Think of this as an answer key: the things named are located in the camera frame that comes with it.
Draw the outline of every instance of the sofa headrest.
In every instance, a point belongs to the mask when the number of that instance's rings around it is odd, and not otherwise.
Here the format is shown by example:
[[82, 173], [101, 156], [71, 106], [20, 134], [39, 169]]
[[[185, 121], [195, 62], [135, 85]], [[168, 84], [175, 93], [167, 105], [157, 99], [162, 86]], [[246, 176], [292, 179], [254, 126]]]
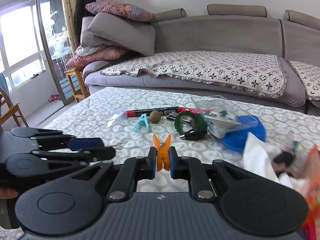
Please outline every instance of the sofa headrest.
[[173, 19], [179, 19], [186, 16], [186, 12], [183, 8], [178, 8], [162, 13], [156, 13], [152, 20], [148, 21], [148, 23], [155, 23]]
[[267, 9], [258, 5], [208, 4], [209, 15], [245, 15], [267, 17]]
[[320, 19], [311, 15], [300, 13], [293, 10], [286, 10], [285, 16], [290, 22], [299, 23], [310, 28], [320, 30]]

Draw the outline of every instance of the orange clothespin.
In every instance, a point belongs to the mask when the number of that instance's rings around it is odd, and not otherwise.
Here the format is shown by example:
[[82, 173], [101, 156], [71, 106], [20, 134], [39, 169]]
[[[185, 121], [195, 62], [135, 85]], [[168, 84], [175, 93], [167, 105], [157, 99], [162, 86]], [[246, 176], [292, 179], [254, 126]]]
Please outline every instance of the orange clothespin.
[[169, 161], [169, 147], [171, 141], [171, 134], [165, 139], [164, 142], [160, 142], [158, 137], [153, 135], [153, 143], [157, 149], [157, 171], [165, 169], [166, 171], [170, 170], [170, 161]]

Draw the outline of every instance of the brown ball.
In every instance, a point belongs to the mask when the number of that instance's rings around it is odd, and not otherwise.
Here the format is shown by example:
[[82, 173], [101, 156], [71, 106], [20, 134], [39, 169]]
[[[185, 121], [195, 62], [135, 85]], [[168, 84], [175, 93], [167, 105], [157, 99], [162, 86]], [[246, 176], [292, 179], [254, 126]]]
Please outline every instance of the brown ball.
[[150, 113], [149, 120], [150, 120], [150, 122], [152, 122], [152, 123], [160, 122], [160, 120], [161, 120], [161, 114], [160, 114], [160, 112], [157, 111], [157, 110], [152, 111], [152, 112]]

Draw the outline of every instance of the red marker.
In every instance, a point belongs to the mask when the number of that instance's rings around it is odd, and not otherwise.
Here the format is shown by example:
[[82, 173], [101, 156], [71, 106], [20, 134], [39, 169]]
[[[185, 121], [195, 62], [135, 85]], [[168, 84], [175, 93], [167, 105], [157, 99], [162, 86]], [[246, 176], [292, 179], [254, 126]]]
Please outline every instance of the red marker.
[[[182, 111], [190, 111], [194, 114], [199, 114], [199, 111], [196, 108], [172, 106], [172, 107], [160, 107], [160, 108], [152, 108], [152, 109], [127, 110], [127, 117], [137, 117], [137, 116], [141, 116], [143, 114], [147, 114], [147, 116], [149, 116], [152, 111], [159, 111], [161, 115], [169, 115], [172, 112], [180, 113]], [[213, 110], [212, 109], [204, 109], [203, 111], [210, 112]]]

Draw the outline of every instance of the wooden stool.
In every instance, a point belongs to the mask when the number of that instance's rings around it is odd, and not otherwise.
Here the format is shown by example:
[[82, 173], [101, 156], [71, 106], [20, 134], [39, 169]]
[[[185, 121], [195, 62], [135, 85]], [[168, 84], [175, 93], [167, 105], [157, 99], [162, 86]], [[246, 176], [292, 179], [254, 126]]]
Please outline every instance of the wooden stool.
[[5, 113], [1, 113], [0, 114], [0, 130], [2, 130], [1, 125], [7, 121], [11, 116], [13, 117], [14, 121], [16, 122], [17, 126], [21, 126], [18, 120], [18, 117], [22, 119], [22, 121], [24, 122], [26, 127], [29, 127], [27, 124], [26, 119], [24, 119], [24, 116], [20, 110], [20, 107], [18, 106], [18, 104], [13, 105], [10, 101], [9, 96], [7, 95], [6, 92], [4, 92], [1, 88], [0, 88], [0, 93], [2, 96], [0, 96], [0, 105], [3, 106], [4, 104], [7, 104], [8, 107], [8, 111]]
[[[89, 96], [89, 92], [87, 91], [87, 88], [84, 84], [83, 78], [82, 78], [82, 71], [81, 69], [78, 68], [72, 68], [64, 72], [68, 78], [69, 85], [71, 87], [73, 96], [75, 97], [75, 100], [79, 103], [79, 98], [80, 99], [85, 99]], [[71, 80], [71, 75], [76, 75], [76, 78], [78, 80], [80, 89], [76, 90], [75, 87], [73, 86], [73, 82]]]

